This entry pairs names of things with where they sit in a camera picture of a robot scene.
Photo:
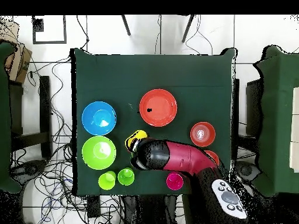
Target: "green bowl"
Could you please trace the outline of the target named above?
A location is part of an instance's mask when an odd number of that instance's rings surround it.
[[[131,168],[126,167],[118,173],[117,179],[119,180],[120,184],[124,186],[129,186],[134,182],[135,175]]]
[[[115,160],[114,143],[105,136],[93,136],[82,147],[84,162],[92,169],[102,170],[109,167]]]
[[[107,171],[99,177],[99,186],[103,190],[111,190],[115,186],[116,174],[114,171]]]

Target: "plate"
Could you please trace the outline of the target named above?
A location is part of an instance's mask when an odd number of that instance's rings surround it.
[[[177,110],[175,98],[164,89],[153,89],[147,92],[139,105],[143,120],[155,127],[169,124],[175,118]]]

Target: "white controller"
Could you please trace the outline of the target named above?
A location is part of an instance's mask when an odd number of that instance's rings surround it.
[[[212,189],[225,213],[240,219],[247,218],[239,197],[232,192],[226,181],[215,180],[212,183]]]

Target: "yellow object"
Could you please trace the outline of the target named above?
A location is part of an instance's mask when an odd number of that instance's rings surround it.
[[[138,139],[141,140],[143,138],[147,138],[148,135],[145,131],[139,129],[136,132],[134,132],[132,135],[130,135],[124,142],[124,145],[128,150],[130,150],[130,146],[133,140]]]

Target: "magenta cup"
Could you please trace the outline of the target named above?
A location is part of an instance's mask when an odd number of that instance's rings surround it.
[[[180,173],[176,171],[172,171],[167,176],[166,184],[169,189],[176,191],[182,188],[184,184],[184,180],[182,175],[180,175]]]

